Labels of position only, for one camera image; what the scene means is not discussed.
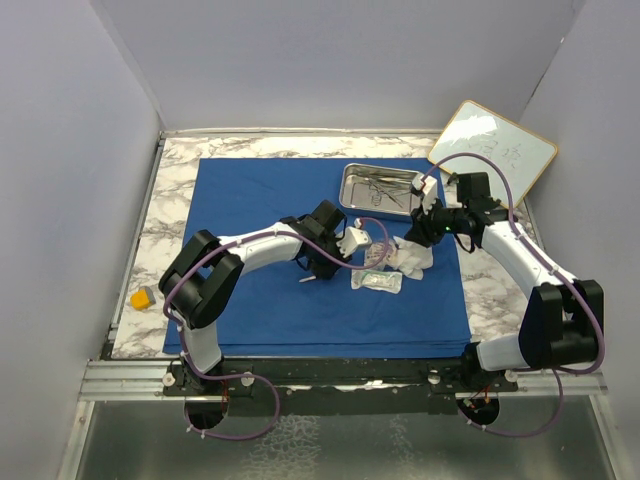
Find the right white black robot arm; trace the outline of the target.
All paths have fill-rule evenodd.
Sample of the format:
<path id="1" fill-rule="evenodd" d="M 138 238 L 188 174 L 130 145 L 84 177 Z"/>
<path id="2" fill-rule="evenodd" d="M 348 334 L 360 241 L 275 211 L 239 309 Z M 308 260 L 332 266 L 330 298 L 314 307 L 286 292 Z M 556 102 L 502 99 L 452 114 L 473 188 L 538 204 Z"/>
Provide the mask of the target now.
<path id="1" fill-rule="evenodd" d="M 528 300 L 517 333 L 465 347 L 459 378 L 467 389 L 481 391 L 505 370 L 602 361 L 603 289 L 558 267 L 533 244 L 513 214 L 492 198 L 486 173 L 459 177 L 455 208 L 443 204 L 437 180 L 426 174 L 414 177 L 411 191 L 420 204 L 411 212 L 406 240 L 431 247 L 446 235 L 466 235 L 471 250 L 492 256 Z"/>

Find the purple patterned packet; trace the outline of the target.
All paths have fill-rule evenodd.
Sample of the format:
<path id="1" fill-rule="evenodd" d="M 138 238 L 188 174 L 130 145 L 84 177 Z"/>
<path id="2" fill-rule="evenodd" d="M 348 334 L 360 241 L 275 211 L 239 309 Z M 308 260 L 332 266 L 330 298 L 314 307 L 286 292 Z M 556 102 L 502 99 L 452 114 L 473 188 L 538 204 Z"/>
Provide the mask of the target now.
<path id="1" fill-rule="evenodd" d="M 369 269 L 384 270 L 394 250 L 395 247 L 392 243 L 387 245 L 383 242 L 372 243 L 365 250 L 364 265 Z"/>

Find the clear green suture packet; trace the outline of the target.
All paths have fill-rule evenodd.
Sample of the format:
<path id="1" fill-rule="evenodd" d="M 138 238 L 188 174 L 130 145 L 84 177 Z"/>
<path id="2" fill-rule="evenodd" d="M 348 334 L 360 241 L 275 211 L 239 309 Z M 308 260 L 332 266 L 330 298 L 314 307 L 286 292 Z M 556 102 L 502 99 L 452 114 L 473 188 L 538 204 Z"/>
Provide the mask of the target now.
<path id="1" fill-rule="evenodd" d="M 391 294 L 398 294 L 402 288 L 403 275 L 396 271 L 353 270 L 351 272 L 351 288 L 366 288 Z"/>

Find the stainless steel instrument tray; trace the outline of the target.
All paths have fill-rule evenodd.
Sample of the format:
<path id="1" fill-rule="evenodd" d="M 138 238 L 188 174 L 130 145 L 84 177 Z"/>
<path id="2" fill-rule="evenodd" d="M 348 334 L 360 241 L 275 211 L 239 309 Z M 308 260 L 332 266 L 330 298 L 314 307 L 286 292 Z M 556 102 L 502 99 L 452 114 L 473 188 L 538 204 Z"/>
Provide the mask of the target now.
<path id="1" fill-rule="evenodd" d="M 411 191 L 417 171 L 350 163 L 344 167 L 340 205 L 353 215 L 411 222 L 420 198 Z"/>

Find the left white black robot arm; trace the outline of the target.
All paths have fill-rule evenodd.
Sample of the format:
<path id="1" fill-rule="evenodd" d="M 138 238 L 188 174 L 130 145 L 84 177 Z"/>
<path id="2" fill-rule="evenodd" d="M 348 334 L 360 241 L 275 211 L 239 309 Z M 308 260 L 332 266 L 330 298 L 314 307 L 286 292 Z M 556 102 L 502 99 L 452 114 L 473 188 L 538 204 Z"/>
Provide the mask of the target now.
<path id="1" fill-rule="evenodd" d="M 240 277 L 294 261 L 316 279 L 330 279 L 366 245 L 366 232 L 346 225 L 346 215 L 324 200 L 300 217 L 285 217 L 243 235 L 216 237 L 196 232 L 162 275 L 163 313 L 179 327 L 186 382 L 206 395 L 220 385 L 223 354 L 215 322 Z"/>

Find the white gauze pieces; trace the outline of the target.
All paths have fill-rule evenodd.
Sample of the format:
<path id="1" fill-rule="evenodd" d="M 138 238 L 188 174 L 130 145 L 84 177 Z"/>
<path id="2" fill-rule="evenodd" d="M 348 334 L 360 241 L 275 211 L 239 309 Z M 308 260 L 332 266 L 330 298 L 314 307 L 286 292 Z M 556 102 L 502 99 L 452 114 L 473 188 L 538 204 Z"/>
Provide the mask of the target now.
<path id="1" fill-rule="evenodd" d="M 394 236 L 394 249 L 387 257 L 387 265 L 412 280 L 422 280 L 424 271 L 434 264 L 431 247 Z"/>

